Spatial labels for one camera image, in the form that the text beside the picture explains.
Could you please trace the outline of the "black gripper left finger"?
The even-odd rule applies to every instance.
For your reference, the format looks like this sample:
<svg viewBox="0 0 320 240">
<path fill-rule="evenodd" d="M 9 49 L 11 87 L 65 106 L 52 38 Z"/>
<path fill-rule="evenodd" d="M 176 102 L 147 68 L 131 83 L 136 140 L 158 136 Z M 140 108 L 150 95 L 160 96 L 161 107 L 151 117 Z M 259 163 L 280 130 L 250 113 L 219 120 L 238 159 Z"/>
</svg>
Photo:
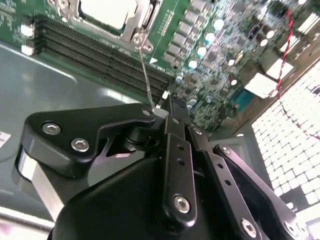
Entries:
<svg viewBox="0 0 320 240">
<path fill-rule="evenodd" d="M 142 103 L 43 111 L 23 125 L 16 170 L 56 220 L 89 189 L 90 169 L 143 152 L 160 162 L 159 214 L 188 227 L 198 216 L 186 102 L 168 97 L 160 108 Z"/>
</svg>

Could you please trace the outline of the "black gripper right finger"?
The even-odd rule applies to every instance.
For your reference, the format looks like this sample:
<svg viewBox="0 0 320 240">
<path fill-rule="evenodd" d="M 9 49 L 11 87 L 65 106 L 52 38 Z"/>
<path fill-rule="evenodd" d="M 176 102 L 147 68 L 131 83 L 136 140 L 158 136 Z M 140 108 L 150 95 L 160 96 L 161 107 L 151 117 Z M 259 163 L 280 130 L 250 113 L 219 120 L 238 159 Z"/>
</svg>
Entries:
<svg viewBox="0 0 320 240">
<path fill-rule="evenodd" d="M 312 233 L 272 189 L 229 147 L 211 146 L 191 123 L 185 99 L 179 117 L 188 126 L 199 197 L 195 225 L 183 240 L 310 240 Z"/>
</svg>

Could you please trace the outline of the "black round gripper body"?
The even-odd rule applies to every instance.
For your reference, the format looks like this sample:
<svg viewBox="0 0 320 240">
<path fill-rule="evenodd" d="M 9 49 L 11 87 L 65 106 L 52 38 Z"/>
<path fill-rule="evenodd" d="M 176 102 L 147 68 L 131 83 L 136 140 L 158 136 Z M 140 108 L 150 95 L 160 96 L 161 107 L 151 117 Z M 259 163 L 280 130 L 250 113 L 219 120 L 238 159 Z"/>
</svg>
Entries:
<svg viewBox="0 0 320 240">
<path fill-rule="evenodd" d="M 139 160 L 74 196 L 60 212 L 52 240 L 235 240 L 215 189 L 195 173 L 197 220 L 175 232 L 160 218 L 161 163 Z"/>
</svg>

